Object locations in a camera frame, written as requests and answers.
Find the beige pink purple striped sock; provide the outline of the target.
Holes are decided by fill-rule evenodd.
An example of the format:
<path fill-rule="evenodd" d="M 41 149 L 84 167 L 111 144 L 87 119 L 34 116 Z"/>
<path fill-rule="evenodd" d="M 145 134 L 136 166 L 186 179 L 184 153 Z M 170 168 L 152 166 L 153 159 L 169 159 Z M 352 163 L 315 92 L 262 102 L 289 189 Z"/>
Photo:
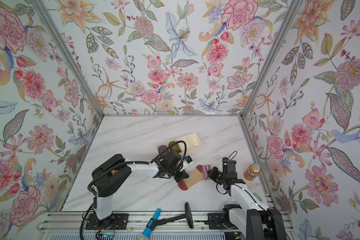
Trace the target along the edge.
<path fill-rule="evenodd" d="M 198 165 L 193 171 L 189 173 L 188 178 L 183 179 L 178 183 L 178 187 L 181 190 L 186 191 L 198 182 L 208 180 L 208 171 L 211 169 L 212 165 Z"/>

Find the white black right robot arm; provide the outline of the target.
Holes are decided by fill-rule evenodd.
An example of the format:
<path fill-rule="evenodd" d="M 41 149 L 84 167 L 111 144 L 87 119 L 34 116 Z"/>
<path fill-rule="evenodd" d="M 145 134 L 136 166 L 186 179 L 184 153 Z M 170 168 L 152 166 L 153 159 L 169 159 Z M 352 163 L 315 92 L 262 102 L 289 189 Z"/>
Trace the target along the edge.
<path fill-rule="evenodd" d="M 250 192 L 236 172 L 236 161 L 223 158 L 221 167 L 208 171 L 210 180 L 237 203 L 225 205 L 221 213 L 208 214 L 211 230 L 239 230 L 245 240 L 289 240 L 281 213 L 270 209 Z"/>

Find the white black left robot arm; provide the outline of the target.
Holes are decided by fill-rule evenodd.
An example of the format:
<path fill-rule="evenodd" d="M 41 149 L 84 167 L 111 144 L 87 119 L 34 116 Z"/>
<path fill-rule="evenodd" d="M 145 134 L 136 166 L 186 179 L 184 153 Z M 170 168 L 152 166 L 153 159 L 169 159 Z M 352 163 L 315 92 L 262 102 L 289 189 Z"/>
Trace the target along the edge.
<path fill-rule="evenodd" d="M 149 162 L 127 160 L 116 154 L 92 172 L 92 181 L 87 190 L 93 194 L 95 222 L 112 216 L 113 195 L 128 178 L 174 179 L 177 183 L 189 177 L 186 164 L 193 160 L 187 155 L 187 143 L 176 141 L 165 147 Z"/>

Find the rolled green sock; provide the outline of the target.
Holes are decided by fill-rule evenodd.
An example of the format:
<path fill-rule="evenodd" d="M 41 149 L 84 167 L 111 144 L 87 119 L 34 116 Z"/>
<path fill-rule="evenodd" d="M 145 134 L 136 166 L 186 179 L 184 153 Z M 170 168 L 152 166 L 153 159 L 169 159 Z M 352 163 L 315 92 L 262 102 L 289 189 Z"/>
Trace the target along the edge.
<path fill-rule="evenodd" d="M 182 143 L 179 141 L 171 141 L 169 142 L 168 146 L 170 147 L 170 152 L 175 152 L 175 153 L 181 153 L 182 152 L 182 148 L 181 148 Z"/>

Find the rolled purple sock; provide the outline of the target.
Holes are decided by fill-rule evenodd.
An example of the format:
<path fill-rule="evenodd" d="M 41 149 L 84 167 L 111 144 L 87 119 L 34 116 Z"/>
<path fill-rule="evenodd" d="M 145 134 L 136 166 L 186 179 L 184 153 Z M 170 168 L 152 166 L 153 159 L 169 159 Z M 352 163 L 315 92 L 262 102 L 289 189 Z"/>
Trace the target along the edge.
<path fill-rule="evenodd" d="M 159 151 L 160 158 L 164 158 L 170 154 L 170 150 L 165 145 L 159 146 L 158 151 Z"/>

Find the cream divided organizer tray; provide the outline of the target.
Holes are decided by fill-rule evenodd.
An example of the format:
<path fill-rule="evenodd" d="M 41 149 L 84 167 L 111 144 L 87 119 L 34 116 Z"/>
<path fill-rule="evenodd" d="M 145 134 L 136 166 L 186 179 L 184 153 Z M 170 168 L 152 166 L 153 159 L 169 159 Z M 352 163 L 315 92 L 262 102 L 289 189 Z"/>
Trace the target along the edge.
<path fill-rule="evenodd" d="M 161 146 L 168 147 L 171 142 L 177 142 L 177 141 L 184 141 L 186 143 L 188 155 L 200 153 L 204 146 L 199 135 L 197 133 L 191 133 L 191 134 L 179 137 L 179 138 L 174 138 L 174 139 L 170 139 L 170 140 L 158 143 L 158 144 L 156 144 L 156 148 L 157 148 L 157 150 L 159 150 L 159 148 Z"/>

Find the green sponge object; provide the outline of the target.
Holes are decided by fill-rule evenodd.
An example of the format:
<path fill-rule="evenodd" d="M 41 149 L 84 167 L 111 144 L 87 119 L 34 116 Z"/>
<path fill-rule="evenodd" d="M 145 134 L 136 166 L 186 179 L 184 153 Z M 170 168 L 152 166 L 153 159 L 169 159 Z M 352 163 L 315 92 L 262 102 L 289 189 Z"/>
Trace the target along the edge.
<path fill-rule="evenodd" d="M 253 195 L 257 198 L 258 201 L 263 201 L 263 199 L 257 193 L 253 193 Z"/>

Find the blue handled black tool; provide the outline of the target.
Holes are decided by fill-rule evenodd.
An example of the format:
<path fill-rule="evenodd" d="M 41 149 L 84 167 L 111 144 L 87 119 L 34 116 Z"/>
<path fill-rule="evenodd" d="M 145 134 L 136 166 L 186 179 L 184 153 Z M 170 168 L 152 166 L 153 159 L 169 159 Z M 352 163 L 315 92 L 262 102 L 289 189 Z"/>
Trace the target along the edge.
<path fill-rule="evenodd" d="M 171 217 L 171 218 L 166 218 L 166 219 L 160 219 L 159 220 L 159 216 L 160 216 L 161 212 L 162 212 L 161 209 L 156 210 L 154 216 L 147 223 L 146 228 L 144 229 L 144 231 L 137 237 L 137 240 L 149 240 L 152 231 L 157 226 L 166 225 L 167 223 L 172 223 L 172 222 L 182 220 L 182 219 L 186 219 L 189 228 L 194 229 L 192 211 L 191 211 L 189 202 L 185 203 L 185 213 L 184 214 L 177 215 L 177 216 L 174 216 L 174 217 Z"/>

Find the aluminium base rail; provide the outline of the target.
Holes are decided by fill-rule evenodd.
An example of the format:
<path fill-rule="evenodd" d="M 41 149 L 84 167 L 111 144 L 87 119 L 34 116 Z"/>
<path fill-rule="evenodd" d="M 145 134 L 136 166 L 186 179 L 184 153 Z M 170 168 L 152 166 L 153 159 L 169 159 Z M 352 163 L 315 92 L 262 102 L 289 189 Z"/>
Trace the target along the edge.
<path fill-rule="evenodd" d="M 128 219 L 125 229 L 112 228 L 100 233 L 105 240 L 135 240 L 146 228 L 154 212 L 125 212 Z M 57 212 L 48 214 L 44 222 L 37 226 L 37 240 L 79 240 L 83 212 Z M 211 230 L 206 223 L 207 212 L 192 211 L 194 228 L 190 229 L 186 220 L 176 220 L 158 226 L 151 233 L 151 240 L 244 240 L 237 229 Z"/>

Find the aluminium corner post left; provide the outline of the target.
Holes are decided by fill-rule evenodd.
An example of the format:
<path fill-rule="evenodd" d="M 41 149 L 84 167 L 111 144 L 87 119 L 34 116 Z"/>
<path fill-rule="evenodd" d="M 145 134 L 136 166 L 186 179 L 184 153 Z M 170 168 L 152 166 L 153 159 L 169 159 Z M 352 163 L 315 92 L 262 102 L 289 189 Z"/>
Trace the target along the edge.
<path fill-rule="evenodd" d="M 51 38 L 56 43 L 57 47 L 62 53 L 62 57 L 66 62 L 67 66 L 73 72 L 76 80 L 78 81 L 80 87 L 82 88 L 84 94 L 88 97 L 88 101 L 92 105 L 92 109 L 94 112 L 99 116 L 100 120 L 102 121 L 105 114 L 103 110 L 101 110 L 95 95 L 92 93 L 85 77 L 83 76 L 80 68 L 78 67 L 76 61 L 74 60 L 73 56 L 71 55 L 69 47 L 66 45 L 60 31 L 58 30 L 57 26 L 55 25 L 51 15 L 49 14 L 46 6 L 44 5 L 43 1 L 35 1 L 30 0 L 31 5 L 33 6 L 36 13 L 39 14 L 42 23 L 45 25 L 47 31 L 51 34 Z"/>

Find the aluminium corner post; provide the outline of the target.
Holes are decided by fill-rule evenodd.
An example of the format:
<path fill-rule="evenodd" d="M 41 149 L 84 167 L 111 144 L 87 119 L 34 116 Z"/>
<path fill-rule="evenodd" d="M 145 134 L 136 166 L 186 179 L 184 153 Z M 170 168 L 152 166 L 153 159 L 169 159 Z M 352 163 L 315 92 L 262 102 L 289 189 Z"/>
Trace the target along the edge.
<path fill-rule="evenodd" d="M 254 101 L 256 100 L 257 94 L 258 94 L 263 82 L 265 81 L 265 78 L 266 78 L 269 70 L 271 69 L 271 67 L 274 64 L 276 56 L 282 47 L 285 37 L 292 25 L 292 21 L 295 19 L 301 4 L 302 3 L 300 1 L 291 1 L 291 4 L 286 11 L 286 16 L 284 17 L 284 20 L 278 31 L 278 36 L 274 40 L 274 43 L 272 44 L 272 47 L 270 48 L 270 52 L 267 55 L 267 57 L 265 58 L 264 66 L 260 71 L 258 79 L 255 81 L 255 85 L 252 88 L 250 97 L 247 101 L 246 106 L 243 109 L 243 112 L 241 114 L 241 120 L 244 120 L 245 117 L 247 117 L 250 114 L 251 107 L 254 104 Z"/>
<path fill-rule="evenodd" d="M 30 0 L 31 5 L 33 6 L 36 13 L 39 14 L 42 23 L 45 25 L 47 31 L 51 34 L 51 38 L 56 43 L 57 47 L 62 53 L 62 57 L 66 62 L 67 66 L 73 72 L 76 80 L 78 81 L 80 87 L 82 88 L 84 94 L 88 97 L 88 101 L 92 105 L 92 109 L 94 112 L 99 116 L 100 120 L 102 121 L 105 114 L 103 110 L 101 110 L 95 95 L 92 93 L 85 77 L 83 76 L 80 68 L 78 67 L 76 61 L 74 60 L 73 56 L 71 55 L 69 47 L 66 45 L 60 31 L 58 30 L 57 26 L 55 25 L 51 15 L 49 14 L 46 6 L 44 5 L 43 1 L 35 1 Z"/>

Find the aluminium corner post right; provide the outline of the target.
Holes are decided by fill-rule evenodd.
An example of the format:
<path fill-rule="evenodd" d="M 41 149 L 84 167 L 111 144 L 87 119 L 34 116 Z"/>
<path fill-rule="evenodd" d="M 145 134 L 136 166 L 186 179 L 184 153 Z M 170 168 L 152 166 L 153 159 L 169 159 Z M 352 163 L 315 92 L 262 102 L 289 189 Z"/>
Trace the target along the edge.
<path fill-rule="evenodd" d="M 271 69 L 271 67 L 274 64 L 276 56 L 282 47 L 285 37 L 292 25 L 292 21 L 295 19 L 301 4 L 302 3 L 300 1 L 291 1 L 291 4 L 286 11 L 286 16 L 284 17 L 284 20 L 278 31 L 278 36 L 274 40 L 274 43 L 272 44 L 272 47 L 270 48 L 270 52 L 267 55 L 267 57 L 265 58 L 264 66 L 260 71 L 258 79 L 255 81 L 255 85 L 252 88 L 250 97 L 247 101 L 246 106 L 243 109 L 243 112 L 241 114 L 241 120 L 244 120 L 245 117 L 247 117 L 250 114 L 251 107 L 254 104 L 254 101 L 256 100 L 257 94 L 258 94 L 263 82 L 265 81 L 265 78 L 266 78 L 269 70 Z"/>

